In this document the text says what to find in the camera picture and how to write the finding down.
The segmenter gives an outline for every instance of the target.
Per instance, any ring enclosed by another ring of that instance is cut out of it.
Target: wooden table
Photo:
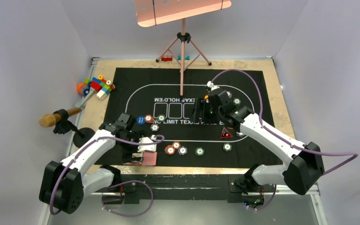
[[[113,80],[116,68],[178,68],[176,61],[158,62],[154,60],[99,60],[94,76],[103,75],[106,80]],[[267,93],[270,99],[270,106],[275,127],[286,135],[294,138],[292,125],[289,119],[284,96],[278,81],[277,73],[272,59],[261,60],[213,60],[208,66],[205,61],[197,60],[190,69],[241,69],[263,71]],[[103,123],[108,97],[101,101],[92,97],[83,110],[80,128],[90,127],[97,130]],[[124,174],[242,174],[247,168],[200,168],[200,167],[164,167],[164,166],[125,166],[113,165],[119,168]],[[99,165],[92,166],[88,173],[93,173]]]

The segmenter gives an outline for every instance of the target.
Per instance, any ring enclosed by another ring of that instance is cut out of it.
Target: orange wheel
[[[78,91],[79,94],[83,95],[83,90],[88,88],[88,85],[85,83],[80,83],[78,84],[78,86],[76,87],[76,90]]]

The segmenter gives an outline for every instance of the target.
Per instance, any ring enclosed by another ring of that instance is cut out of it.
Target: tripod stand
[[[172,51],[170,51],[170,47],[172,45],[174,45],[174,43],[176,43],[176,41],[180,39],[181,41],[181,62],[179,62],[179,60],[176,58],[176,56],[172,53]],[[185,42],[187,41],[187,43],[191,42],[191,44],[195,47],[195,49],[197,49],[197,51],[199,52],[199,54],[197,55],[197,57],[192,60],[186,67],[185,67],[185,63],[184,63],[184,52],[186,50],[186,45]],[[180,64],[181,69],[180,69],[180,96],[183,96],[183,78],[184,78],[184,70],[186,70],[199,56],[202,56],[206,62],[208,63],[209,66],[212,65],[211,61],[206,57],[205,54],[203,54],[203,52],[201,51],[200,48],[198,48],[198,46],[196,46],[195,42],[193,40],[191,40],[191,36],[189,33],[186,33],[186,19],[183,18],[181,19],[181,32],[177,33],[177,37],[170,43],[170,45],[164,50],[164,52],[155,60],[156,62],[159,62],[159,60],[162,58],[163,55],[165,55],[165,53],[170,52],[170,54],[172,54],[172,56],[176,59],[176,61]]]

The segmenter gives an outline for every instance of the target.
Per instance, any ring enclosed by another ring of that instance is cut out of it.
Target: cable
[[[262,209],[266,208],[266,207],[270,204],[270,202],[274,199],[274,196],[275,196],[275,193],[276,193],[276,192],[277,192],[277,185],[274,184],[274,191],[272,192],[271,198],[268,200],[268,202],[265,203],[264,205],[262,205],[262,206],[259,207],[259,208],[252,208],[252,209],[254,209],[254,210],[256,210],[256,211],[259,211],[259,210],[262,210]]]
[[[257,83],[256,81],[252,78],[251,75],[249,75],[248,73],[246,73],[245,71],[242,71],[242,70],[239,70],[239,69],[228,69],[228,70],[224,70],[220,73],[218,73],[213,79],[212,79],[212,83],[220,76],[222,75],[223,73],[225,72],[229,72],[229,71],[238,71],[238,72],[241,72],[243,73],[244,75],[246,75],[247,77],[249,77],[249,79],[252,80],[253,84],[255,85],[256,87],[256,90],[257,90],[257,94],[259,96],[259,103],[260,103],[260,111],[259,111],[259,122],[260,122],[260,125],[265,129],[267,130],[270,134],[272,134],[273,136],[275,136],[276,138],[278,138],[279,140],[285,142],[286,144],[290,145],[292,148],[295,148],[295,149],[298,149],[300,151],[305,151],[305,152],[308,152],[310,154],[315,154],[315,155],[321,155],[321,156],[331,156],[331,157],[335,157],[335,156],[351,156],[350,158],[346,159],[345,161],[339,163],[338,165],[330,168],[329,170],[325,171],[323,173],[323,175],[326,175],[338,168],[340,168],[341,166],[347,164],[348,162],[352,161],[353,159],[355,159],[358,154],[356,152],[341,152],[341,153],[327,153],[327,152],[319,152],[319,151],[312,151],[312,150],[308,150],[308,149],[305,149],[304,147],[299,147],[297,145],[293,145],[290,141],[284,139],[283,137],[277,135],[276,133],[274,133],[272,130],[270,130],[268,127],[264,126],[263,125],[263,117],[262,117],[262,114],[263,114],[263,99],[262,99],[262,95],[260,93],[260,89],[259,87],[257,86]]]
[[[74,156],[74,159],[71,159],[71,161],[68,163],[68,165],[63,169],[63,171],[60,173],[59,178],[56,181],[56,184],[53,187],[53,191],[52,191],[52,195],[50,196],[50,213],[52,215],[57,215],[59,212],[61,212],[61,210],[58,211],[54,211],[53,209],[53,203],[54,203],[54,197],[56,195],[57,192],[57,188],[59,187],[60,181],[61,179],[63,179],[64,174],[66,173],[66,171],[68,170],[68,168],[76,161],[76,159],[88,148],[90,147],[92,144],[94,144],[95,142],[102,140],[102,139],[114,139],[118,142],[122,142],[122,143],[126,143],[126,144],[131,144],[131,145],[152,145],[152,144],[159,144],[161,142],[163,142],[165,140],[165,137],[163,135],[156,135],[155,137],[160,137],[161,139],[159,139],[156,142],[153,143],[136,143],[136,142],[130,142],[124,139],[120,139],[117,137],[110,137],[110,136],[104,136],[104,137],[98,137],[97,139],[92,140],[91,142],[85,144],[84,146],[82,146],[79,150],[78,153]]]
[[[138,216],[146,213],[148,210],[150,210],[152,204],[154,203],[154,195],[153,195],[153,193],[152,193],[151,187],[148,186],[146,183],[144,183],[144,182],[142,182],[142,181],[139,181],[139,180],[129,180],[129,181],[122,182],[122,183],[120,183],[120,184],[116,184],[116,185],[110,186],[110,187],[108,187],[108,188],[109,188],[109,189],[110,189],[110,188],[116,188],[116,187],[118,187],[118,186],[121,186],[121,185],[124,185],[124,184],[128,184],[128,183],[133,183],[133,182],[144,184],[144,185],[148,188],[148,190],[150,191],[150,194],[151,194],[151,202],[150,202],[150,204],[148,205],[148,207],[147,207],[144,211],[142,211],[142,212],[140,212],[140,213],[137,213],[137,214],[125,214],[125,213],[120,213],[120,212],[112,211],[111,209],[109,209],[109,208],[107,208],[107,207],[105,206],[104,201],[103,201],[104,196],[101,197],[101,203],[102,203],[102,205],[103,205],[102,210],[107,210],[107,211],[110,212],[110,213],[113,213],[113,214],[116,214],[116,215],[119,215],[119,216],[122,216],[122,217],[138,217]]]

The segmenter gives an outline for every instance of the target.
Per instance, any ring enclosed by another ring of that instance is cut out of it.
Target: black felt mat
[[[160,134],[167,140],[179,140],[187,147],[186,155],[165,154],[167,141],[157,146],[157,166],[226,167],[250,168],[252,165],[278,165],[282,162],[260,143],[247,137],[242,140],[230,130],[231,139],[220,139],[223,125],[189,124],[187,118],[193,107],[193,99],[206,95],[204,86],[222,70],[187,69],[184,73],[184,95],[180,98],[180,70],[157,68],[117,68],[113,83],[116,89],[109,96],[104,121],[115,121],[121,113],[134,117],[146,114],[166,114],[168,118],[159,124],[158,132],[150,130],[150,124],[134,125],[133,130],[145,130],[146,135]],[[257,82],[262,93],[263,119],[274,126],[271,108],[262,71],[247,71]],[[239,72],[227,72],[215,81],[216,85],[229,90],[241,103],[258,112],[258,95],[252,82]],[[230,142],[232,150],[223,151],[223,144]],[[195,149],[205,149],[203,156],[197,156]],[[121,152],[115,147],[105,153],[96,164],[121,164]]]

